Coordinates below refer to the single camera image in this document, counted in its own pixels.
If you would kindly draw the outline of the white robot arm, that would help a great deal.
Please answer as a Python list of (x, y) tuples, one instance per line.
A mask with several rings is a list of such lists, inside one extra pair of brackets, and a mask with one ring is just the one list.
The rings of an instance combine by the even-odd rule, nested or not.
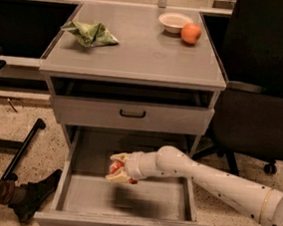
[(110, 160), (110, 182), (187, 178), (261, 226), (283, 226), (282, 191), (202, 165), (171, 145), (154, 152), (116, 153)]

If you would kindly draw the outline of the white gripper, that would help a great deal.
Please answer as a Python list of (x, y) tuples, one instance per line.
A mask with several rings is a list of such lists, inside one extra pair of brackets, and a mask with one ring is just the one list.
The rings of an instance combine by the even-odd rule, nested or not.
[(129, 183), (130, 180), (143, 180), (154, 177), (156, 172), (156, 153), (155, 152), (123, 152), (111, 156), (111, 161), (118, 161), (125, 164), (125, 168), (112, 169), (106, 175), (109, 182)]

